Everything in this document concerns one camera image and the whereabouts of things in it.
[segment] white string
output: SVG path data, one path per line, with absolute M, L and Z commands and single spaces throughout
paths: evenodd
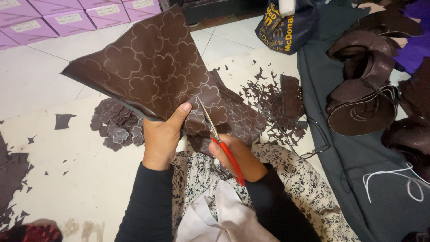
M 371 199 L 370 199 L 370 195 L 369 195 L 369 179 L 373 176 L 373 175 L 379 175 L 379 174 L 385 174 L 385 173 L 390 173 L 390 174 L 396 174 L 396 175 L 399 175 L 399 176 L 402 176 L 402 177 L 406 177 L 406 178 L 408 178 L 408 182 L 406 183 L 406 188 L 407 188 L 407 191 L 408 191 L 408 194 L 409 194 L 409 196 L 411 197 L 411 198 L 413 198 L 414 200 L 416 200 L 416 201 L 418 201 L 418 202 L 422 202 L 423 200 L 424 200 L 424 194 L 423 194 L 423 190 L 422 190 L 422 188 L 421 188 L 421 186 L 420 186 L 420 184 L 421 185 L 423 185 L 424 187 L 426 187 L 426 188 L 428 188 L 428 189 L 430 189 L 430 183 L 428 183 L 426 180 L 424 180 L 423 178 L 421 178 L 420 176 L 418 176 L 418 174 L 416 174 L 415 173 L 415 171 L 414 170 L 412 170 L 412 164 L 411 163 L 409 163 L 409 162 L 406 162 L 406 165 L 408 166 L 408 168 L 405 168 L 405 169 L 399 169 L 399 170 L 393 170 L 393 171 L 377 171 L 377 172 L 374 172 L 374 173 L 368 173 L 368 174 L 365 174 L 364 176 L 363 176 L 363 184 L 364 184 L 364 187 L 366 188 L 366 193 L 367 193 L 367 198 L 369 199 L 369 202 L 370 203 L 372 203 L 372 201 L 371 201 Z M 398 171 L 406 171 L 406 170 L 411 170 L 420 180 L 418 180 L 418 179 L 416 179 L 416 178 L 411 178 L 411 177 L 408 177 L 408 176 L 406 176 L 406 175 L 403 175 L 403 174 L 400 174 L 400 173 L 397 173 Z M 420 199 L 418 199 L 418 198 L 416 198 L 416 197 L 414 197 L 412 194 L 411 194 L 411 182 L 415 182 L 415 184 L 418 186 L 418 188 L 419 188 L 419 190 L 420 190 L 420 194 L 421 194 L 421 198 Z

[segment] white bottle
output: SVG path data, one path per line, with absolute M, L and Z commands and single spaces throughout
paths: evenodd
M 279 0 L 279 13 L 283 18 L 295 13 L 295 0 Z

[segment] hand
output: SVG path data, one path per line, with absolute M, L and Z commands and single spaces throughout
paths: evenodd
M 145 135 L 143 166 L 156 171 L 169 169 L 170 161 L 178 147 L 182 123 L 190 110 L 191 104 L 186 102 L 181 104 L 166 122 L 143 119 Z
M 263 163 L 261 163 L 261 161 L 257 159 L 257 157 L 251 153 L 242 140 L 222 133 L 219 134 L 219 138 L 227 145 L 231 153 L 236 158 L 245 180 L 249 182 L 256 182 L 267 174 L 267 168 L 263 165 Z M 236 172 L 234 171 L 230 160 L 216 142 L 211 141 L 209 144 L 209 151 L 216 158 L 218 158 L 219 162 L 224 167 L 226 167 L 234 176 L 236 176 Z

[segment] dark gray cloth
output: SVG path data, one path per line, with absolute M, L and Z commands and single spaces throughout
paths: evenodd
M 307 115 L 320 124 L 333 145 L 318 156 L 349 225 L 361 241 L 401 241 L 409 232 L 426 231 L 429 226 L 430 191 L 423 188 L 424 201 L 417 202 L 407 194 L 405 177 L 375 175 L 369 181 L 369 203 L 363 175 L 406 168 L 405 159 L 382 146 L 382 131 L 345 137 L 326 124 L 326 98 L 343 81 L 344 63 L 330 59 L 325 52 L 354 21 L 369 12 L 350 6 L 350 1 L 344 0 L 318 6 L 318 31 L 297 54 L 303 102 Z M 315 147 L 323 145 L 317 128 L 310 125 L 310 130 Z M 410 171 L 402 173 L 414 176 Z M 414 185 L 411 192 L 419 197 Z

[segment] lavender box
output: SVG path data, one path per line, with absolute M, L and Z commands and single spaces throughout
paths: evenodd
M 122 3 L 121 0 L 79 0 L 84 9 L 93 9 L 107 5 Z
M 0 0 L 0 26 L 42 17 L 26 0 Z
M 78 0 L 28 0 L 43 16 L 82 9 Z
M 5 50 L 11 47 L 19 46 L 17 42 L 13 41 L 7 35 L 0 31 L 0 50 Z
M 130 23 L 129 16 L 122 3 L 89 9 L 86 13 L 97 28 Z
M 43 18 L 63 37 L 96 30 L 83 10 L 56 13 Z
M 42 18 L 2 27 L 1 31 L 21 45 L 58 37 L 58 34 Z
M 123 4 L 131 21 L 147 19 L 161 13 L 158 0 L 131 0 Z

